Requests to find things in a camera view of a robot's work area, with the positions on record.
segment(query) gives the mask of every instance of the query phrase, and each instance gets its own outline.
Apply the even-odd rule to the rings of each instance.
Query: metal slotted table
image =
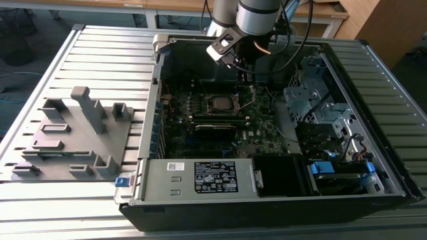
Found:
[[[135,108],[122,172],[137,168],[141,135],[151,88],[153,42],[159,33],[193,34],[189,31],[147,31],[141,28],[77,26],[48,67],[0,144],[0,166],[22,160],[22,150],[32,141],[44,113],[38,110],[44,98],[70,96],[74,86],[91,88],[91,97],[111,107],[119,100]],[[326,42],[349,71],[365,101],[423,190],[427,189],[427,118],[369,45],[355,40],[315,39]],[[67,105],[78,103],[65,99]],[[0,181],[11,177],[0,168]],[[427,201],[403,209],[378,212],[354,222],[283,228],[246,228],[183,232],[139,232],[119,212],[113,182],[53,182],[0,184],[0,238],[16,239],[115,239],[210,238],[278,236],[290,234],[427,232]]]

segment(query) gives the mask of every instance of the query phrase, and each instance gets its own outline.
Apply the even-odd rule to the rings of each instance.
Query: table leg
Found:
[[[342,26],[342,23],[343,23],[343,19],[334,19],[330,23],[330,25],[327,25],[327,28],[325,30],[325,33],[323,33],[323,38],[327,38],[327,39],[333,39],[335,38],[335,34],[338,33],[339,29],[341,29],[341,26]]]
[[[50,10],[51,16],[54,19],[61,19],[61,11],[59,10]]]
[[[134,13],[133,17],[134,17],[135,27],[145,28],[145,22],[146,22],[145,14]]]
[[[155,9],[146,9],[145,13],[147,17],[147,27],[150,29],[158,29],[159,28],[158,11]]]

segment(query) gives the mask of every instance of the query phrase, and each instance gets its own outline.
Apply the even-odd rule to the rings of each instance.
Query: blue cable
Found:
[[[23,103],[26,103],[26,101],[3,101],[3,100],[0,100],[0,103],[4,103],[4,104],[23,104]]]

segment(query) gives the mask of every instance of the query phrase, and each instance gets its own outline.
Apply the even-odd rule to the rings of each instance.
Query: warning label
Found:
[[[239,192],[235,162],[195,162],[194,189],[198,194]]]

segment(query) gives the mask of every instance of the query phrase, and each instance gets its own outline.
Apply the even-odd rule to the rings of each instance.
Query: blue latch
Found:
[[[131,178],[130,177],[117,177],[114,182],[117,187],[130,187],[131,186]]]
[[[310,165],[313,174],[334,174],[335,170],[330,161],[317,161]]]
[[[371,163],[371,162],[369,161],[367,164],[366,164],[366,166],[367,166],[367,170],[369,170],[370,173],[375,172],[374,163]]]

